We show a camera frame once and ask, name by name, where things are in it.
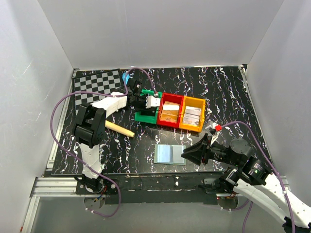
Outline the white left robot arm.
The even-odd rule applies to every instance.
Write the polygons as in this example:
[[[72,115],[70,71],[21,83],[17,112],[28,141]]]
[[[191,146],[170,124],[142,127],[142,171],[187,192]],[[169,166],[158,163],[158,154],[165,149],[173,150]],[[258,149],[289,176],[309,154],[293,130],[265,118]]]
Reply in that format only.
[[[106,118],[126,106],[134,106],[138,110],[146,107],[146,95],[142,93],[141,82],[130,78],[126,81],[126,87],[127,96],[124,95],[125,88],[120,88],[100,101],[81,104],[73,125],[73,135],[84,162],[80,183],[92,194],[99,194],[104,187],[99,178],[102,172],[99,144],[104,139]]]

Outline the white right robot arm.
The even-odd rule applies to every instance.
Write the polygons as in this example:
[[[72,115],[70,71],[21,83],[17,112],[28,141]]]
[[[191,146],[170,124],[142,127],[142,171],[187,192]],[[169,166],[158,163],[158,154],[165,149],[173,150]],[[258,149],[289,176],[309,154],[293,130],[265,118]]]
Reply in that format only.
[[[241,194],[278,220],[285,232],[311,231],[311,208],[286,189],[264,161],[253,156],[252,148],[244,139],[234,138],[225,147],[207,133],[199,142],[184,149],[182,157],[198,166],[206,165],[208,160],[229,165],[217,181],[201,186],[206,192]]]

